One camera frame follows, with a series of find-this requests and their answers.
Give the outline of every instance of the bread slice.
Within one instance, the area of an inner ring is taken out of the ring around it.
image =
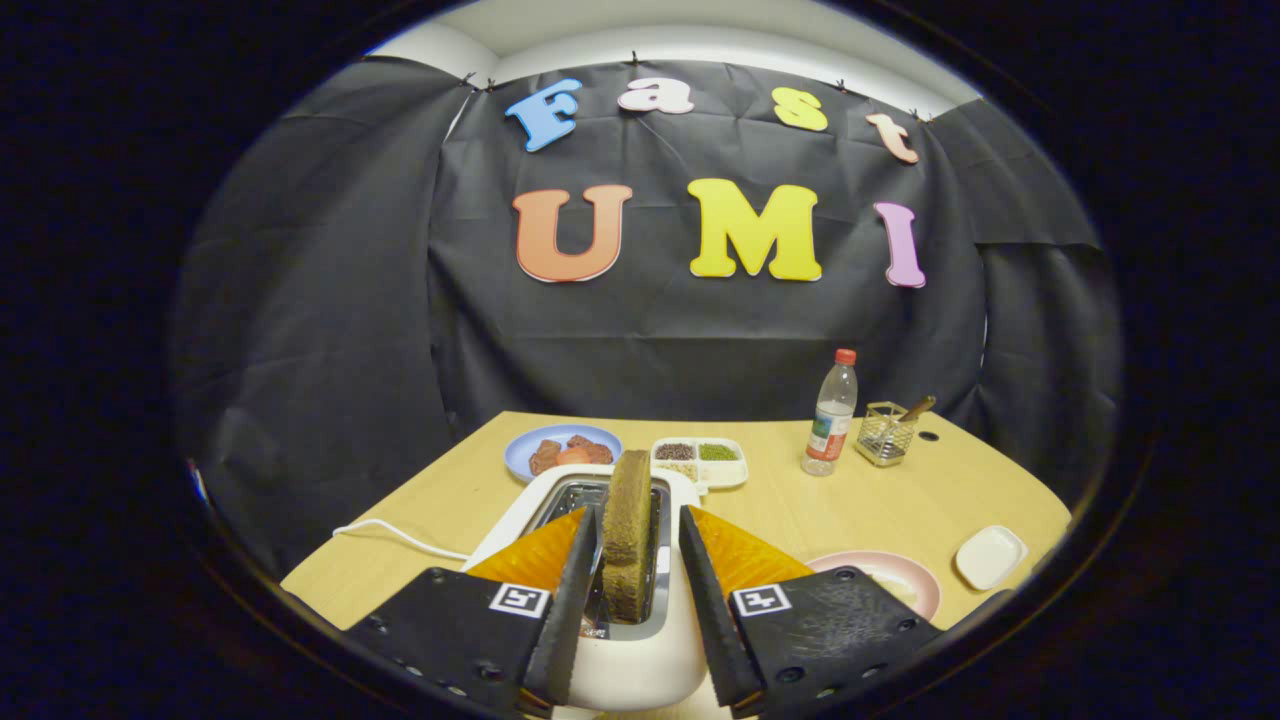
[[[604,503],[604,598],[616,623],[639,623],[645,600],[650,514],[649,452],[618,457]]]

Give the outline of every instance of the beans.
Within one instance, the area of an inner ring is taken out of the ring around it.
[[[682,442],[669,442],[667,445],[658,446],[658,451],[654,452],[654,457],[658,460],[692,460],[694,447]]]
[[[699,445],[698,457],[700,460],[737,460],[737,454],[723,445]]]
[[[675,470],[692,482],[698,482],[698,465],[692,462],[660,462],[659,468]]]

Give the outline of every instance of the orange letter u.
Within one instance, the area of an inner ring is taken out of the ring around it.
[[[582,197],[595,206],[591,247],[566,255],[556,247],[559,209],[568,202],[563,190],[535,190],[517,196],[511,205],[520,211],[516,229],[516,260],[530,277],[543,282],[581,282],[604,274],[622,250],[622,204],[631,197],[625,184],[598,184]]]

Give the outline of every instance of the white ceiling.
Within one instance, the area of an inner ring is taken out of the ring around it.
[[[479,0],[433,18],[498,58],[558,37],[635,26],[718,26],[782,36],[892,68],[965,102],[977,92],[925,55],[842,10],[813,0]]]

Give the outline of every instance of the yellow letter m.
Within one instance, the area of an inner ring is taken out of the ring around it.
[[[689,193],[703,209],[701,252],[689,264],[690,272],[705,278],[727,278],[737,270],[728,256],[733,243],[742,268],[756,275],[764,266],[774,241],[777,256],[769,274],[785,281],[815,281],[822,265],[813,256],[813,206],[818,196],[806,187],[780,184],[759,215],[751,209],[733,181],[695,179]]]

